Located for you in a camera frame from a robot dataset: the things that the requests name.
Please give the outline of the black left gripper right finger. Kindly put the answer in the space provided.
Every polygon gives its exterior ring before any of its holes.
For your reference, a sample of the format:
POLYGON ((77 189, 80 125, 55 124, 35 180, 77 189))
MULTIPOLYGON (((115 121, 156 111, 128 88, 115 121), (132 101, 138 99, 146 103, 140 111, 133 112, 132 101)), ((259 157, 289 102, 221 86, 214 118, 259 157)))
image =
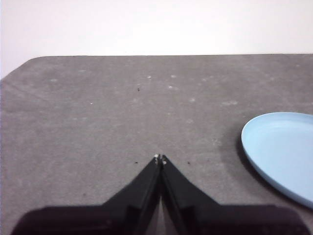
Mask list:
POLYGON ((275 205, 222 205, 160 157, 162 202, 179 235, 308 235, 293 210, 275 205))

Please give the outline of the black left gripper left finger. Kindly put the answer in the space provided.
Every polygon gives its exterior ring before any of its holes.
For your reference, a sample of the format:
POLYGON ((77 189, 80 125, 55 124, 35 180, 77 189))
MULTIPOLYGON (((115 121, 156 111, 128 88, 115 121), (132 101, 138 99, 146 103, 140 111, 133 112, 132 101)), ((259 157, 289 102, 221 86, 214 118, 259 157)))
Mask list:
POLYGON ((143 235, 159 204, 159 155, 102 205, 56 206, 23 215, 14 235, 143 235))

